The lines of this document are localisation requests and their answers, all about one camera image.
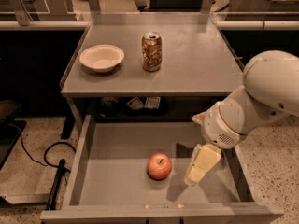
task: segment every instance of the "drawer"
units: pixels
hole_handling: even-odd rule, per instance
[[[196,186],[183,178],[192,149],[202,143],[192,122],[96,123],[87,115],[61,210],[44,223],[269,223],[283,214],[258,202],[236,146]],[[150,179],[149,156],[166,153],[169,177]]]

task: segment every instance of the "brown can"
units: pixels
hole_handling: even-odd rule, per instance
[[[143,68],[157,71],[162,62],[162,39],[156,32],[145,33],[142,37]]]

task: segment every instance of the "red apple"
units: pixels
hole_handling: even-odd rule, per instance
[[[162,180],[167,178],[172,169],[172,163],[167,155],[156,153],[148,160],[147,170],[151,178]]]

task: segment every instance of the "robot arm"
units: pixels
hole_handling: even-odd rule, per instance
[[[282,51],[253,57],[243,85],[205,113],[202,135],[210,144],[232,148],[256,127],[299,116],[299,58]]]

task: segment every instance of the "white bowl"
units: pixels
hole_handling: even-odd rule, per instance
[[[80,62],[96,72],[104,73],[113,70],[123,58],[122,49],[112,45],[97,45],[85,49],[80,55]]]

